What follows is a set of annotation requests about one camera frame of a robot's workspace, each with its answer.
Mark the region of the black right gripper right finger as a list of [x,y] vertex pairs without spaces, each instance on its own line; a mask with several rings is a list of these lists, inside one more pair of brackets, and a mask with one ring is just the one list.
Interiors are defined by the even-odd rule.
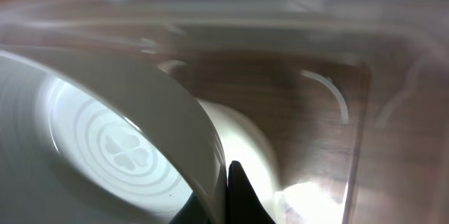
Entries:
[[257,198],[238,161],[232,161],[228,170],[227,222],[230,224],[275,224]]

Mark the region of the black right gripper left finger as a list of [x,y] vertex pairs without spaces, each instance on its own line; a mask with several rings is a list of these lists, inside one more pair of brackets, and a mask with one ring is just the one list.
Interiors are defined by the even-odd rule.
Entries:
[[210,224],[210,220],[200,201],[192,193],[186,204],[170,220],[170,224]]

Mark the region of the white bowl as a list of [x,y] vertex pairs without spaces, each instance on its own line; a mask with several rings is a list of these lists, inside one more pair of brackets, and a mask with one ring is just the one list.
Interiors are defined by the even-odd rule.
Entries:
[[1,222],[170,223],[194,193],[227,223],[241,163],[275,223],[274,154],[241,113],[190,94],[174,74],[122,54],[1,49]]

